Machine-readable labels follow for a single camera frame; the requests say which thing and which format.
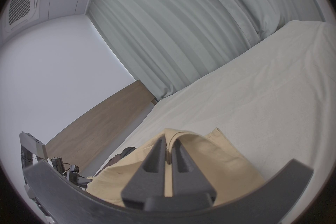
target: beige cloth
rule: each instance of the beige cloth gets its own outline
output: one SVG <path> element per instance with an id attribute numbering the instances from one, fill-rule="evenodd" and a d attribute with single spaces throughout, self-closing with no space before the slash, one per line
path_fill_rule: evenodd
<path id="1" fill-rule="evenodd" d="M 189 131 L 164 129 L 157 136 L 137 148 L 116 164 L 105 168 L 86 191 L 107 202 L 124 206 L 121 191 L 140 167 L 158 138 L 165 136 L 167 143 L 165 196 L 172 196 L 171 149 L 177 138 L 193 158 L 202 173 L 217 191 L 214 205 L 219 205 L 264 184 L 251 163 L 216 128 L 205 137 Z"/>

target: wood panel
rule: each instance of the wood panel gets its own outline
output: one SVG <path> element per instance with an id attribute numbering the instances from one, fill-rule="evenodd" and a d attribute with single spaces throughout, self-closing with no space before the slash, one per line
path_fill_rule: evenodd
<path id="1" fill-rule="evenodd" d="M 49 158 L 79 166 L 80 171 L 154 100 L 140 80 L 110 96 L 72 122 L 46 144 Z"/>

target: vent grille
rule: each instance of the vent grille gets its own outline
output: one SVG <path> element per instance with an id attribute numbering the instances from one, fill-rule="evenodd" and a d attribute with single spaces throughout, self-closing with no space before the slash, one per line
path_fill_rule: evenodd
<path id="1" fill-rule="evenodd" d="M 12 0 L 9 7 L 8 24 L 12 25 L 17 20 L 28 15 L 30 0 Z"/>

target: curtain fold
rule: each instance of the curtain fold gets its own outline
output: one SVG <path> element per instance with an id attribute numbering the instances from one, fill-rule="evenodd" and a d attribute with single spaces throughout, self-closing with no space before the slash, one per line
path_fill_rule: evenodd
<path id="1" fill-rule="evenodd" d="M 313 0 L 92 0 L 88 16 L 126 69 L 158 100 L 290 20 L 321 20 Z"/>

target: bed sheet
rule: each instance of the bed sheet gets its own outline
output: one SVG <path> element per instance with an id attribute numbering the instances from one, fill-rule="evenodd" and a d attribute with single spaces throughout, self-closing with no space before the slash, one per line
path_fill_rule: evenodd
<path id="1" fill-rule="evenodd" d="M 314 168 L 300 201 L 282 221 L 289 223 L 315 197 L 336 159 L 335 81 L 336 27 L 291 21 L 158 102 L 111 157 L 164 128 L 206 135 L 218 127 L 265 180 L 293 158 Z"/>

